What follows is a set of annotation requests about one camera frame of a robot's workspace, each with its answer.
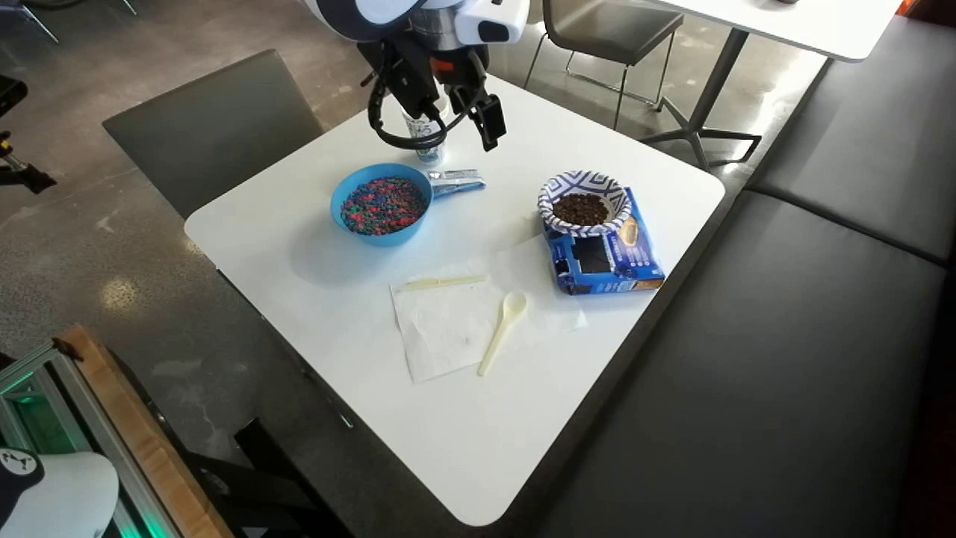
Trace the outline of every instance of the black chair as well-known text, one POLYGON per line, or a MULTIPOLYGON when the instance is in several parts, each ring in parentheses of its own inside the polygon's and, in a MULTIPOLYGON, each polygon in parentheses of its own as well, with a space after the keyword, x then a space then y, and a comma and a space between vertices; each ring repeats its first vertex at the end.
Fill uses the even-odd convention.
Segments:
MULTIPOLYGON (((669 49, 674 45, 674 32, 683 23, 683 14, 656 8, 640 0, 544 0, 544 32, 553 45, 571 49, 563 72, 572 52, 599 55, 608 63, 622 63, 619 105, 616 121, 622 117, 622 97, 629 64, 647 55, 662 39, 669 39, 666 60, 656 79, 656 94, 650 102, 659 111, 659 85, 669 64, 669 49)), ((544 36, 538 39, 525 85, 531 79, 544 36)))
POLYGON ((178 215, 321 133, 275 49, 115 112, 103 127, 178 215))

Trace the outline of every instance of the floor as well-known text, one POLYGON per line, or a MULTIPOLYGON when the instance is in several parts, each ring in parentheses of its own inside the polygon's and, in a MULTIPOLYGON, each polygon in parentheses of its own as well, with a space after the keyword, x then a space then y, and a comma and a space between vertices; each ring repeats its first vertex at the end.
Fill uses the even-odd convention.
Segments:
MULTIPOLYGON (((0 188, 0 348, 18 354, 84 323, 118 353, 191 450, 242 460, 229 432, 262 417, 356 535, 475 531, 410 481, 371 432, 338 417, 335 398, 301 375, 102 127, 102 118, 262 48, 283 55, 315 118, 335 127, 363 108, 366 64, 293 0, 130 2, 138 18, 123 0, 38 12, 60 36, 53 45, 0 0, 0 72, 30 84, 30 97, 0 126, 14 133, 20 160, 60 181, 38 197, 0 188)), ((538 36, 540 23, 531 23, 519 45, 492 48, 492 72, 523 79, 538 36)), ((680 111, 692 108, 722 36, 725 26, 696 18, 680 26, 662 85, 680 111)), ((608 121, 616 94, 563 78, 563 60, 547 45, 528 85, 608 121)), ((662 49, 647 55, 629 73, 629 93, 647 94, 659 63, 662 49)), ((773 136, 819 67, 814 52, 750 39, 710 121, 773 136)), ((619 78, 616 64, 586 55, 571 72, 619 78)), ((623 105, 623 133, 669 126, 640 102, 623 105)), ((687 157, 683 142, 662 148, 687 157)), ((717 177, 734 190, 759 156, 717 177)), ((519 523, 517 508, 481 535, 517 535, 519 523)))

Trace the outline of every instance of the blue bowl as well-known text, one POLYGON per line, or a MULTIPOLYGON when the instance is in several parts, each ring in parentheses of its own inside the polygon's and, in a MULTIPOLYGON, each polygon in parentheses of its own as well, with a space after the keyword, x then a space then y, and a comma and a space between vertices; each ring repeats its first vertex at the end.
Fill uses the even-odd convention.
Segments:
POLYGON ((425 177, 419 166, 405 166, 405 163, 371 163, 371 166, 362 166, 362 171, 348 172, 347 178, 341 178, 341 181, 335 185, 329 212, 332 212, 332 221, 335 221, 341 229, 359 235, 359 238, 366 242, 366 244, 399 244, 399 242, 405 242, 405 238, 411 238, 411 235, 419 233, 419 226, 422 226, 422 221, 425 221, 425 215, 426 215, 426 206, 429 206, 429 181, 426 181, 426 177, 425 177), (374 181, 374 178, 404 178, 404 181, 416 185, 416 190, 422 194, 422 203, 425 203, 425 212, 419 215, 419 221, 411 221, 410 226, 399 226, 399 229, 395 229, 395 233, 381 233, 381 235, 351 229, 351 226, 341 218, 341 208, 342 208, 342 203, 347 203, 362 185, 366 185, 366 181, 374 181))

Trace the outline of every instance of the table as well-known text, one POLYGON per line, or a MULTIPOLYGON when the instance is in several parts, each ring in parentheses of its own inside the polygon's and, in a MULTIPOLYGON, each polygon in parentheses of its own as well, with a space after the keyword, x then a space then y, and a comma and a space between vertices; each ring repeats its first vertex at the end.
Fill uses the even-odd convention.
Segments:
POLYGON ((702 153, 702 136, 750 139, 750 145, 741 157, 720 157, 714 163, 747 160, 762 139, 762 133, 704 127, 710 108, 714 108, 734 60, 741 55, 750 32, 759 32, 759 36, 767 36, 776 41, 787 41, 796 48, 808 48, 808 49, 819 49, 819 52, 826 52, 837 60, 867 60, 900 6, 900 0, 840 0, 840 2, 832 2, 832 0, 796 0, 796 2, 779 2, 779 0, 653 0, 653 2, 689 12, 689 14, 702 14, 702 18, 710 18, 710 21, 731 26, 689 118, 680 111, 674 111, 669 102, 662 102, 662 108, 678 118, 678 127, 646 136, 646 142, 687 136, 687 142, 702 166, 710 166, 702 153))
POLYGON ((505 79, 492 78, 490 88, 508 112, 502 145, 481 153, 468 121, 445 139, 445 166, 477 166, 486 188, 439 199, 419 235, 399 247, 356 242, 326 208, 341 177, 374 160, 411 160, 377 139, 363 112, 184 221, 184 233, 235 290, 468 526, 486 526, 508 510, 656 296, 562 296, 538 235, 540 181, 580 166, 629 185, 666 271, 722 199, 722 185, 696 166, 505 79), (523 290, 531 307, 496 369, 486 380, 460 369, 411 383, 387 283, 426 278, 460 260, 486 262, 514 244, 525 256, 498 266, 496 278, 523 290))

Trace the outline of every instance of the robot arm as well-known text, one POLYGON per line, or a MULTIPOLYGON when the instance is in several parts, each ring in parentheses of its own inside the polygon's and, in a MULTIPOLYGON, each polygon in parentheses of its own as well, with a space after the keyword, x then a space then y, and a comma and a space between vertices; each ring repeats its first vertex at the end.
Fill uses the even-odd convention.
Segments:
POLYGON ((341 36, 359 41, 377 79, 366 102, 371 127, 392 145, 426 148, 462 117, 477 126, 483 148, 505 133, 496 94, 483 88, 490 41, 517 41, 528 0, 304 0, 341 36), (439 117, 439 85, 456 118, 439 117), (381 97, 395 94, 410 117, 429 117, 439 130, 399 136, 381 127, 381 97))

